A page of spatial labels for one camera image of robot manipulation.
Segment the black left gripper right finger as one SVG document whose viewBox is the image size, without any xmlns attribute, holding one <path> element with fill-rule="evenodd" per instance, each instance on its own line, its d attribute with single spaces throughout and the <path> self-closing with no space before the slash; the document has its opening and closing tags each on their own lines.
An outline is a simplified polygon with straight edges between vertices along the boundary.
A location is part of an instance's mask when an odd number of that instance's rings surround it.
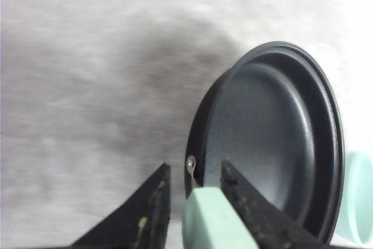
<svg viewBox="0 0 373 249">
<path fill-rule="evenodd" d="M 259 248 L 330 248 L 328 200 L 294 169 L 221 163 L 220 188 Z"/>
</svg>

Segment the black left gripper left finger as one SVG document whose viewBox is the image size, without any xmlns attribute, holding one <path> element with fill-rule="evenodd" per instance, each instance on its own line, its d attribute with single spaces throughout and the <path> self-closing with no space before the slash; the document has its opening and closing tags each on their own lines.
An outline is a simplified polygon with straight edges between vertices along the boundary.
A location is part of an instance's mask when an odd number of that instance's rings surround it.
<svg viewBox="0 0 373 249">
<path fill-rule="evenodd" d="M 171 212 L 170 171 L 170 166 L 163 163 L 71 248 L 164 248 Z"/>
</svg>

